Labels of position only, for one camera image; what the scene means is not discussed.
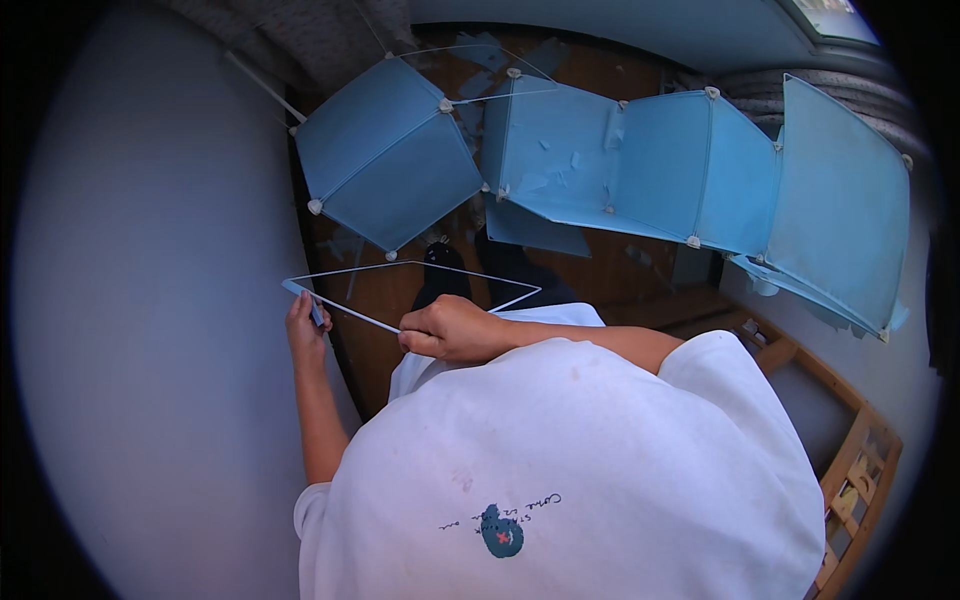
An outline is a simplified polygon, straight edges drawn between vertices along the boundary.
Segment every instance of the brown floor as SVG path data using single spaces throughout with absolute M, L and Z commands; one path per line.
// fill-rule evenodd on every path
M 447 32 L 433 30 L 420 36 L 423 47 L 439 47 L 453 43 L 457 30 Z M 519 56 L 533 50 L 546 38 L 539 32 L 530 35 L 496 34 L 503 46 Z M 569 58 L 553 74 L 562 84 L 580 87 L 614 100 L 633 100 L 656 95 L 660 89 L 661 66 L 652 60 L 626 56 L 609 49 L 594 48 L 582 43 L 569 43 Z M 450 98 L 459 99 L 456 90 L 481 67 L 472 62 L 457 59 L 447 52 L 423 55 L 418 67 L 421 73 Z M 506 67 L 498 74 L 505 77 Z M 318 101 L 301 100 L 304 108 L 312 109 Z M 479 160 L 478 152 L 474 158 Z M 325 216 L 312 217 L 314 242 L 331 239 L 337 224 Z M 438 229 L 450 238 L 450 245 L 463 255 L 467 269 L 480 271 L 480 265 L 468 242 L 468 231 L 473 229 L 468 205 L 463 204 L 438 223 Z M 553 268 L 573 289 L 577 297 L 594 305 L 622 303 L 644 298 L 654 298 L 664 293 L 660 278 L 669 279 L 673 273 L 677 245 L 659 240 L 614 233 L 597 229 L 584 229 L 592 258 L 582 258 L 557 252 L 527 251 L 531 260 Z M 660 273 L 655 274 L 649 266 L 635 262 L 626 252 L 628 246 L 647 252 Z M 403 247 L 400 259 L 422 259 L 425 246 L 413 241 Z M 339 260 L 333 252 L 324 248 L 310 256 L 311 265 L 319 265 L 322 271 L 345 269 L 354 266 L 352 252 L 342 254 Z M 364 246 L 360 265 L 385 262 L 383 252 L 370 244 Z M 471 277 L 474 300 L 489 307 L 489 296 L 483 279 Z M 346 300 L 350 277 L 329 276 L 315 282 L 317 290 L 328 294 L 332 300 L 344 300 L 350 308 L 374 317 L 384 323 L 398 324 L 400 317 L 410 306 L 422 284 L 422 271 L 418 266 L 398 266 L 359 273 L 353 281 L 350 300 Z M 390 374 L 402 358 L 396 336 L 384 329 L 362 322 L 350 315 L 331 310 L 336 350 L 348 379 L 353 381 L 354 401 L 361 415 L 369 418 L 383 408 L 390 388 Z

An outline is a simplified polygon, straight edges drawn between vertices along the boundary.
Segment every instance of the black pants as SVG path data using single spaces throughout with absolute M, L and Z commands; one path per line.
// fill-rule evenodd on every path
M 485 274 L 510 279 L 511 281 L 529 283 L 543 288 L 530 298 L 511 305 L 510 310 L 533 308 L 535 306 L 551 306 L 553 304 L 567 304 L 577 301 L 573 290 L 567 287 L 556 273 L 546 267 L 530 262 L 530 259 L 527 258 L 527 254 L 523 251 L 522 247 L 487 239 L 486 227 L 477 231 L 476 237 L 473 240 L 473 246 L 477 250 L 477 257 L 480 259 L 480 265 L 483 267 Z M 452 267 L 454 269 L 465 268 L 464 258 L 460 253 L 442 242 L 431 244 L 430 247 L 426 249 L 423 262 Z M 504 283 L 503 281 L 494 281 L 493 279 L 487 279 L 487 287 L 490 289 L 490 301 L 493 306 L 499 306 L 514 298 L 519 298 L 529 291 L 518 285 Z M 414 305 L 411 310 L 420 310 L 427 304 L 433 302 L 433 300 L 436 300 L 440 294 L 452 294 L 473 300 L 473 296 L 470 293 L 468 275 L 448 271 L 447 269 L 423 267 L 423 287 L 421 287 L 420 292 L 417 293 L 417 299 L 414 300 Z

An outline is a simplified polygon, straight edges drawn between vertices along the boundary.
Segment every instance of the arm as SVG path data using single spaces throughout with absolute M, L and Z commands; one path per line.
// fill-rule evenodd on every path
M 644 327 L 582 327 L 507 321 L 459 296 L 437 300 L 400 320 L 400 346 L 443 360 L 485 362 L 514 348 L 550 338 L 593 342 L 657 374 L 660 363 L 682 340 Z
M 294 361 L 303 469 L 308 484 L 333 479 L 349 442 L 340 424 L 324 367 L 324 333 L 332 327 L 330 315 L 324 310 L 324 327 L 317 328 L 310 318 L 312 307 L 310 295 L 303 292 L 294 301 L 286 319 Z

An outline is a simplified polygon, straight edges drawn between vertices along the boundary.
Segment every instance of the gray fabric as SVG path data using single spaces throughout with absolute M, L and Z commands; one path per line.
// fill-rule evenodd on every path
M 406 0 L 156 2 L 184 15 L 294 88 L 326 96 L 383 58 L 371 27 L 395 54 L 416 45 Z

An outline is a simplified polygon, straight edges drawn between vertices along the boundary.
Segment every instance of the gray wall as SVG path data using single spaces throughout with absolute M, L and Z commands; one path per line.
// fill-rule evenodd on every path
M 845 589 L 847 594 L 857 587 L 889 537 L 917 482 L 933 434 L 941 379 L 928 366 L 930 355 L 924 322 L 926 257 L 934 194 L 929 188 L 930 182 L 926 166 L 914 169 L 911 174 L 910 240 L 900 282 L 900 301 L 910 309 L 910 316 L 900 329 L 891 333 L 888 344 L 870 336 L 858 340 L 848 329 L 833 329 L 818 321 L 799 300 L 786 292 L 781 291 L 769 298 L 748 294 L 749 278 L 733 264 L 725 265 L 720 285 L 721 292 L 780 326 L 839 372 L 876 408 L 903 441 L 897 477 L 867 551 Z M 835 432 L 839 419 L 830 407 L 831 403 L 821 397 L 819 388 L 792 381 L 788 373 L 784 373 L 774 387 L 780 394 L 785 387 L 792 388 L 784 403 L 797 407 L 788 410 L 790 417 L 802 419 L 796 423 L 797 428 L 802 434 L 809 432 L 807 438 L 812 443 L 818 434 L 830 437 Z
M 19 384 L 56 499 L 123 597 L 298 593 L 280 281 L 306 264 L 263 96 L 203 32 L 127 5 L 78 57 L 33 156 Z
M 778 0 L 410 0 L 413 23 L 522 23 L 605 37 L 718 75 L 780 67 L 895 79 L 852 49 L 814 47 Z

